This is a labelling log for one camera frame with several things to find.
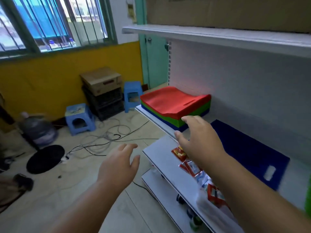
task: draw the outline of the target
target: brown cardboard box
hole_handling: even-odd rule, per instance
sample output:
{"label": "brown cardboard box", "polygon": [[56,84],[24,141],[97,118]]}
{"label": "brown cardboard box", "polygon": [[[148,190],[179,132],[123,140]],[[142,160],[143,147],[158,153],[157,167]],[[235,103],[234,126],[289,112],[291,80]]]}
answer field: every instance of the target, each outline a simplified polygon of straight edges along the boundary
{"label": "brown cardboard box", "polygon": [[311,33],[311,0],[146,0],[148,24]]}
{"label": "brown cardboard box", "polygon": [[121,74],[107,67],[83,73],[80,77],[94,96],[117,89],[122,84]]}

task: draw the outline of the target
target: red snack package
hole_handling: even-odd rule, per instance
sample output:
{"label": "red snack package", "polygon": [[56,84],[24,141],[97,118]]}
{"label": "red snack package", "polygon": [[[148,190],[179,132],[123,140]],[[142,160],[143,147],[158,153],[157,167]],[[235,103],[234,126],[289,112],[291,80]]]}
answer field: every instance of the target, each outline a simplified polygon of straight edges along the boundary
{"label": "red snack package", "polygon": [[184,162],[187,159],[187,154],[180,146],[172,149],[171,151],[181,162]]}
{"label": "red snack package", "polygon": [[181,163],[180,165],[178,165],[182,170],[184,170],[185,172],[189,173],[188,172],[188,169],[186,168],[185,164],[184,163]]}
{"label": "red snack package", "polygon": [[192,160],[185,161],[184,164],[188,169],[189,174],[193,177],[202,171],[202,169],[199,168]]}
{"label": "red snack package", "polygon": [[220,208],[223,205],[229,207],[220,190],[212,184],[207,185],[207,199],[218,208]]}

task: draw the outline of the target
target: stack of colored trays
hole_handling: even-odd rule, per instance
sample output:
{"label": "stack of colored trays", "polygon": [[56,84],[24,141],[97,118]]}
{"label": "stack of colored trays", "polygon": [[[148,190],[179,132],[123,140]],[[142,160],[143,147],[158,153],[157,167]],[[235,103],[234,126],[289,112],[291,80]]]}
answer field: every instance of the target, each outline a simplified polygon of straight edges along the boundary
{"label": "stack of colored trays", "polygon": [[188,125],[183,116],[204,116],[211,106],[211,95],[192,96],[175,87],[164,87],[140,96],[142,108],[169,125],[183,132]]}

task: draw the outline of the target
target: forearm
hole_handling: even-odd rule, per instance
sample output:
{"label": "forearm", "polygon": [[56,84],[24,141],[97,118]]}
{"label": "forearm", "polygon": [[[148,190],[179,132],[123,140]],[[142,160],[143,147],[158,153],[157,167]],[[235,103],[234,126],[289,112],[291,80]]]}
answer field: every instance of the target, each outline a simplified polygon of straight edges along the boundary
{"label": "forearm", "polygon": [[96,182],[58,218],[49,232],[97,233],[119,194],[108,184]]}
{"label": "forearm", "polygon": [[223,193],[245,232],[309,232],[310,220],[234,158],[223,154],[204,170]]}

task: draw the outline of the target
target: red foam tray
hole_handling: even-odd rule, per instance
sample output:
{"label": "red foam tray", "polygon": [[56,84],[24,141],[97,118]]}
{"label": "red foam tray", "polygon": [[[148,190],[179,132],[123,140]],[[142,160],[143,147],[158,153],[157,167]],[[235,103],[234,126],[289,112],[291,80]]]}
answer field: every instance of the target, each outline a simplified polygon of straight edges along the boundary
{"label": "red foam tray", "polygon": [[165,117],[180,119],[211,100],[211,95],[192,96],[167,86],[141,95],[140,99]]}

